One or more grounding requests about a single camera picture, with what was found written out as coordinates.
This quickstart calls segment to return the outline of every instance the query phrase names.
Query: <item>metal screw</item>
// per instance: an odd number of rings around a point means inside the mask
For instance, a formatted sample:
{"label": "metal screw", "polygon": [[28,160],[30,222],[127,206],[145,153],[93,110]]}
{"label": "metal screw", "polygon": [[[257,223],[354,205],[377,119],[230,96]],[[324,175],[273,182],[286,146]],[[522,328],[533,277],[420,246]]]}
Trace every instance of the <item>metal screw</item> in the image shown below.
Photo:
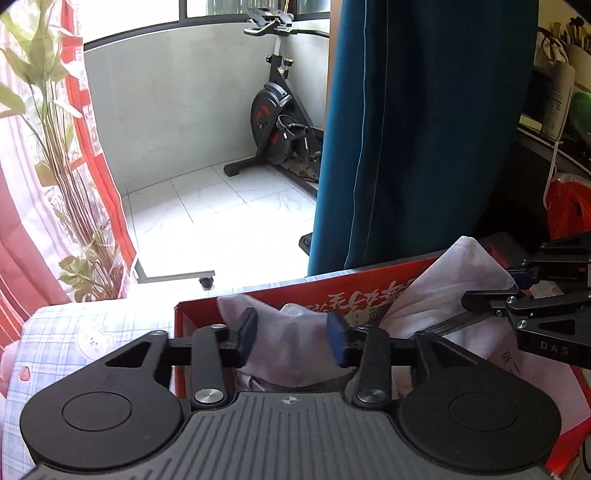
{"label": "metal screw", "polygon": [[195,400],[199,403],[217,403],[223,400],[223,393],[217,388],[204,388],[195,393]]}
{"label": "metal screw", "polygon": [[359,392],[357,398],[364,403],[380,403],[386,400],[386,392],[376,388],[368,388]]}

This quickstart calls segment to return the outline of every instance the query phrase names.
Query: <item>exercise bike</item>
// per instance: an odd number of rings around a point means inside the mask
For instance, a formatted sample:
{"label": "exercise bike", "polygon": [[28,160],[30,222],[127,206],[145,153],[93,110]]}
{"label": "exercise bike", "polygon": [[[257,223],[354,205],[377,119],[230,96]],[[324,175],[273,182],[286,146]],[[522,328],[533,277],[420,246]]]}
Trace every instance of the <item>exercise bike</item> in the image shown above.
{"label": "exercise bike", "polygon": [[[296,34],[329,37],[328,33],[319,30],[296,28],[293,26],[293,16],[276,8],[249,8],[248,15],[256,28],[245,28],[244,33],[253,37],[268,34],[280,37]],[[318,182],[324,131],[314,127],[288,79],[294,60],[273,53],[267,57],[267,63],[271,65],[269,81],[256,94],[251,106],[251,129],[256,154],[252,158],[226,165],[224,173],[233,177],[245,168],[271,164],[316,196],[317,190],[310,182]],[[282,166],[292,158],[298,159],[303,167],[298,174]]]}

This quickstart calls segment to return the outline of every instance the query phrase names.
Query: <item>window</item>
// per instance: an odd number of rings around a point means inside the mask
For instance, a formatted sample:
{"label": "window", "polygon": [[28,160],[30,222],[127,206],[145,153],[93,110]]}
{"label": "window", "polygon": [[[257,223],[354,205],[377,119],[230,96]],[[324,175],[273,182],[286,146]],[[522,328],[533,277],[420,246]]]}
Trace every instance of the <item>window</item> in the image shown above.
{"label": "window", "polygon": [[330,0],[297,0],[295,12],[297,15],[330,12]]}
{"label": "window", "polygon": [[248,8],[277,7],[277,0],[187,0],[187,17],[246,14]]}
{"label": "window", "polygon": [[178,21],[178,0],[82,0],[79,5],[84,42]]}

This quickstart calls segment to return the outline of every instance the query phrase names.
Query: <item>blue plaid fabric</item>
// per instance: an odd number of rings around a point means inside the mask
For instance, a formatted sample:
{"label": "blue plaid fabric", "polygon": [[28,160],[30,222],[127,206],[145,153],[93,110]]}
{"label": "blue plaid fabric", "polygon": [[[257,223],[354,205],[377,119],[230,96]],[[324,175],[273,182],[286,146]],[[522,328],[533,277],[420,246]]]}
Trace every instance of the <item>blue plaid fabric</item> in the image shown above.
{"label": "blue plaid fabric", "polygon": [[[4,419],[2,476],[18,480],[34,467],[22,440],[22,408],[35,393],[152,330],[173,335],[174,312],[135,300],[69,303],[44,307],[25,323],[15,360]],[[88,332],[98,340],[88,341]],[[79,335],[85,337],[82,344]],[[88,350],[96,344],[101,349]]]}

